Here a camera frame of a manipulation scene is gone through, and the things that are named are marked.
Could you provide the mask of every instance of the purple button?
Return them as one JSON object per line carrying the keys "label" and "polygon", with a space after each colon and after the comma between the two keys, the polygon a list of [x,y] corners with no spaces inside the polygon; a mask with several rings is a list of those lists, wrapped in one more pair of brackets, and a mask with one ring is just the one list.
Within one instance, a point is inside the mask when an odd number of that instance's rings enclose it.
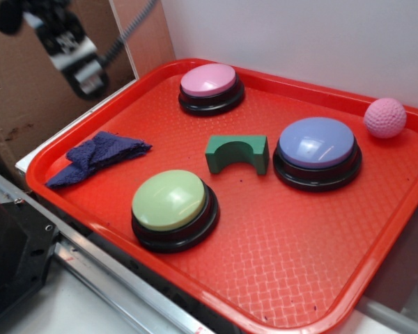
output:
{"label": "purple button", "polygon": [[355,137],[342,122],[331,118],[305,118],[281,133],[279,151],[291,164],[310,169],[329,168],[347,159]]}
{"label": "purple button", "polygon": [[224,64],[207,64],[190,70],[181,79],[184,93],[208,97],[223,93],[235,83],[235,70]]}

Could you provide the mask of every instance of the blue cloth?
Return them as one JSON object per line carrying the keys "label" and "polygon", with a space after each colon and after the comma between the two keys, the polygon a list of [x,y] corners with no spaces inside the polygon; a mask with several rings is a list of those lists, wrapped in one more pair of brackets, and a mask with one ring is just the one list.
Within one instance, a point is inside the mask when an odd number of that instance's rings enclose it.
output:
{"label": "blue cloth", "polygon": [[69,150],[66,157],[72,163],[53,176],[46,185],[57,189],[76,184],[103,168],[145,155],[151,147],[139,139],[99,132],[91,140]]}

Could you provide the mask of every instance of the black button base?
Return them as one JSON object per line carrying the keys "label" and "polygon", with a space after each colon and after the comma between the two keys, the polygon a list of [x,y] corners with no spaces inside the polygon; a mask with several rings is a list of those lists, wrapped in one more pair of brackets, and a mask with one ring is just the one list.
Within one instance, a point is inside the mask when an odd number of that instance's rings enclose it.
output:
{"label": "black button base", "polygon": [[352,182],[361,169],[362,152],[355,139],[352,152],[340,164],[329,168],[309,169],[284,159],[277,146],[272,162],[277,177],[285,184],[303,191],[321,192],[335,190]]}
{"label": "black button base", "polygon": [[139,243],[157,253],[177,253],[202,242],[215,228],[219,218],[217,196],[205,183],[206,201],[197,217],[181,228],[154,231],[141,225],[132,211],[132,229]]}
{"label": "black button base", "polygon": [[207,96],[195,97],[186,94],[180,86],[178,101],[186,113],[194,116],[215,116],[232,110],[241,103],[245,96],[245,85],[241,82],[238,75],[235,75],[235,83],[223,93]]}

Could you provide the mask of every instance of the black cable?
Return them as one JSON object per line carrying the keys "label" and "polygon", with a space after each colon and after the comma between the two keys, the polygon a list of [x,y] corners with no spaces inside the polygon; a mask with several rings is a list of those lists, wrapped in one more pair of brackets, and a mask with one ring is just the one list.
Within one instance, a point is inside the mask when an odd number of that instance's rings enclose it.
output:
{"label": "black cable", "polygon": [[144,19],[151,12],[155,6],[157,0],[149,0],[145,7],[139,12],[139,14],[133,19],[129,26],[124,30],[119,37],[116,39],[115,43],[111,46],[109,51],[104,55],[99,57],[99,64],[102,68],[107,67],[121,52],[124,48],[124,44],[133,31],[144,21]]}

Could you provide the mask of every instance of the red tray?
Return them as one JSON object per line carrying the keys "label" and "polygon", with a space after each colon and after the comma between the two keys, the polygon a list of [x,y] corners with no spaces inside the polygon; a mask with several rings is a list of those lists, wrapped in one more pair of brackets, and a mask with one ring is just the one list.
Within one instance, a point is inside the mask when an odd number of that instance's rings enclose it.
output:
{"label": "red tray", "polygon": [[[208,63],[163,65],[100,107],[45,148],[29,166],[29,186],[147,267],[250,333],[319,333],[353,309],[418,205],[418,109],[389,140],[369,135],[363,115],[374,100],[236,68],[245,100],[209,118],[181,111],[181,77]],[[259,134],[270,153],[283,129],[301,118],[346,123],[363,164],[348,186],[308,193],[263,176],[249,164],[211,175],[205,158],[210,135]],[[53,191],[45,182],[69,164],[65,153],[98,131],[141,138],[145,156],[112,166],[85,182]],[[170,169],[196,173],[217,194],[215,231],[182,253],[142,248],[130,208],[137,188]]]}

